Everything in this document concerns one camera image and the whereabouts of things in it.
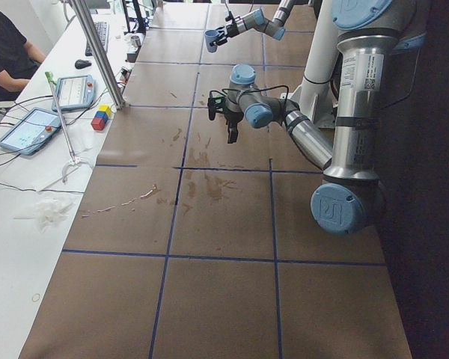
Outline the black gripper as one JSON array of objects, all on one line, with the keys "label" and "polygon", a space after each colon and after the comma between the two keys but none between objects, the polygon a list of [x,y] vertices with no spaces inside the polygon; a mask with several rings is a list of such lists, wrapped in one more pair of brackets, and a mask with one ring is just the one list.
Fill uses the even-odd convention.
[{"label": "black gripper", "polygon": [[217,38],[213,40],[210,45],[211,46],[222,46],[227,42],[229,37],[235,37],[239,34],[238,25],[236,22],[232,22],[229,25],[221,26],[216,29],[218,32],[224,33],[225,37]]},{"label": "black gripper", "polygon": [[237,127],[243,119],[243,112],[238,106],[226,102],[223,113],[227,125],[227,142],[229,144],[236,143],[239,134]]}]

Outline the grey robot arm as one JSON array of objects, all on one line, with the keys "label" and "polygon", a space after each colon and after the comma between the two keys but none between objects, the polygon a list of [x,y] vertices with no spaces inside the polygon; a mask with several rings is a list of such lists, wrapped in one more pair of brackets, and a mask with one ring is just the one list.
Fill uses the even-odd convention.
[{"label": "grey robot arm", "polygon": [[300,86],[265,96],[255,71],[238,64],[209,114],[224,115],[231,143],[242,120],[283,126],[323,171],[311,196],[315,221],[333,234],[357,232],[384,207],[373,153],[386,60],[423,45],[429,12],[428,1],[322,1]]},{"label": "grey robot arm", "polygon": [[215,30],[205,31],[204,39],[207,51],[211,53],[215,52],[219,46],[227,42],[228,38],[235,37],[250,29],[280,40],[284,36],[284,25],[295,3],[295,1],[281,1],[272,19],[267,19],[263,15],[261,8],[250,11],[246,15],[235,17],[228,5],[226,5],[227,16],[225,20],[229,24]]}]

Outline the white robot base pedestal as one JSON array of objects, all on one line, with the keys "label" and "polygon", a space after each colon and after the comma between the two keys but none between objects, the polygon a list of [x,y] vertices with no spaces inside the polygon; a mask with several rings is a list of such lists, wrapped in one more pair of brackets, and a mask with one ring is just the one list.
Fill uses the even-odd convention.
[{"label": "white robot base pedestal", "polygon": [[332,20],[332,0],[325,0],[320,8],[302,83],[290,95],[290,99],[299,104],[301,113],[321,129],[335,127],[329,82],[338,57],[337,37],[337,27]]}]

